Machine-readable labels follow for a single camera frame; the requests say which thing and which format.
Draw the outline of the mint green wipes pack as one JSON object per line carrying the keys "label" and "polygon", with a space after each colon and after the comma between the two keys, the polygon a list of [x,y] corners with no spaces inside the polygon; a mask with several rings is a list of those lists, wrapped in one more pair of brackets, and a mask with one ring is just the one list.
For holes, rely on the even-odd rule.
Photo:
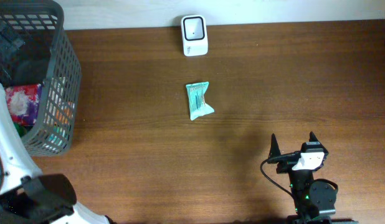
{"label": "mint green wipes pack", "polygon": [[187,84],[186,90],[189,104],[189,117],[191,121],[196,118],[215,112],[214,108],[206,103],[205,93],[209,82]]}

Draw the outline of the red purple tissue pack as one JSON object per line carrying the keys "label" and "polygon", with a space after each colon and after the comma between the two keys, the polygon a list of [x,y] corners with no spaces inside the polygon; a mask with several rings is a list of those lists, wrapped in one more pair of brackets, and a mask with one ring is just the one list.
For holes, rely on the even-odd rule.
{"label": "red purple tissue pack", "polygon": [[21,126],[33,126],[38,117],[42,85],[11,86],[5,93],[12,121]]}

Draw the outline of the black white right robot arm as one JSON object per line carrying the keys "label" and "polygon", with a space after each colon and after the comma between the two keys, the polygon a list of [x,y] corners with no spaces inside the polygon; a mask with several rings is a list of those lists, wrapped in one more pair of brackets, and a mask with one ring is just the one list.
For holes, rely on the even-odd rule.
{"label": "black white right robot arm", "polygon": [[[276,135],[272,134],[269,156],[261,163],[260,171],[267,180],[293,199],[296,214],[287,217],[287,223],[356,223],[348,218],[332,219],[331,216],[336,213],[338,185],[330,180],[313,177],[313,173],[323,167],[328,155],[328,150],[313,132],[299,151],[287,154],[281,153]],[[288,174],[288,190],[264,172],[265,163],[276,164],[277,174]]]}

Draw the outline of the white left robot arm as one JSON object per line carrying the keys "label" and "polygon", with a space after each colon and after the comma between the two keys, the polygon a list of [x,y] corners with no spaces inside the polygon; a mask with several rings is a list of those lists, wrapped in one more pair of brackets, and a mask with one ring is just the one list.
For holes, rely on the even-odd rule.
{"label": "white left robot arm", "polygon": [[14,127],[0,83],[0,223],[104,223],[77,200],[63,174],[45,175]]}

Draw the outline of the white barcode scanner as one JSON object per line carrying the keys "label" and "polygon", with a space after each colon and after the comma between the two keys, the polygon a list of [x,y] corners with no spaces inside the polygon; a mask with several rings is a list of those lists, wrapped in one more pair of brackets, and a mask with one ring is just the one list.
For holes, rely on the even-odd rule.
{"label": "white barcode scanner", "polygon": [[187,57],[201,56],[208,53],[206,20],[202,15],[188,15],[181,19],[183,53]]}

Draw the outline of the grey plastic basket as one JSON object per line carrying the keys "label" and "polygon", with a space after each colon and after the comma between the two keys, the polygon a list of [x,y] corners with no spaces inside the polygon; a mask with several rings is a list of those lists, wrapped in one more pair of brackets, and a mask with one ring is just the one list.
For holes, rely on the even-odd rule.
{"label": "grey plastic basket", "polygon": [[41,87],[36,122],[21,138],[30,155],[69,150],[81,79],[58,3],[0,1],[0,83]]}

